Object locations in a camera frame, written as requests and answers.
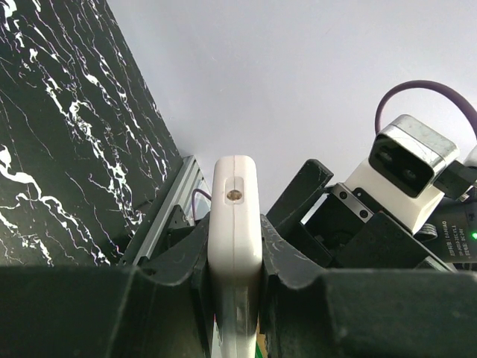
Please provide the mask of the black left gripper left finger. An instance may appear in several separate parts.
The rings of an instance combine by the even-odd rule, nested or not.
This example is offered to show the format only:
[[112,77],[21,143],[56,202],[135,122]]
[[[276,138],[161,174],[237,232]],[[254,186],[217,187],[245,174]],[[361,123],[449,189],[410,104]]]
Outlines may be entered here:
[[209,357],[208,229],[142,267],[2,267],[1,355]]

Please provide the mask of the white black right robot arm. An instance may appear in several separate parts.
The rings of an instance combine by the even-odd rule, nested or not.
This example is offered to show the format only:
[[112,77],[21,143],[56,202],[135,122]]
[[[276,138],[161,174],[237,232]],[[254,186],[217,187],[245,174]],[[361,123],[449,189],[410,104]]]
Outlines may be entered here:
[[268,211],[279,235],[330,269],[451,271],[476,261],[476,170],[439,168],[395,145],[375,145],[343,183],[307,160]]

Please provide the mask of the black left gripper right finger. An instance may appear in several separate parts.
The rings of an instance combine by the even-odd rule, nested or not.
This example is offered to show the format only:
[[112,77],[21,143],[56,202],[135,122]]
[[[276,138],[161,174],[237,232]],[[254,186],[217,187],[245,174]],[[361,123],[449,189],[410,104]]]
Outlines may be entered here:
[[476,276],[321,268],[262,218],[270,357],[474,357]]

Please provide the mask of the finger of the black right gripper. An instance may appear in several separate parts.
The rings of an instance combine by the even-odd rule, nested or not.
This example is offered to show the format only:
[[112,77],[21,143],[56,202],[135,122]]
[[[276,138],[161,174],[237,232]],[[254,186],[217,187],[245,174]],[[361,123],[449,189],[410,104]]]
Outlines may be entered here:
[[267,213],[274,227],[294,227],[322,196],[334,174],[319,160],[308,159]]

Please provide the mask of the white remote control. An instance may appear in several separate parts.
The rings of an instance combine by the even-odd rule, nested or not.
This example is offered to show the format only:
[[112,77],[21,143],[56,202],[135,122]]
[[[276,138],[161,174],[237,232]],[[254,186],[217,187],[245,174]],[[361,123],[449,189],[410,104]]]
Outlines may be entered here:
[[222,157],[214,168],[207,260],[223,357],[254,357],[262,270],[256,164]]

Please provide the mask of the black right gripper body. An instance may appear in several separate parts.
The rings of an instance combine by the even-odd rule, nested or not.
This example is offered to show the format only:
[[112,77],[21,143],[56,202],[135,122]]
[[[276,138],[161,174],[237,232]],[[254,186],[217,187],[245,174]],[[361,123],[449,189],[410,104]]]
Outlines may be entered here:
[[383,210],[370,196],[337,183],[304,224],[330,269],[434,269],[455,272]]

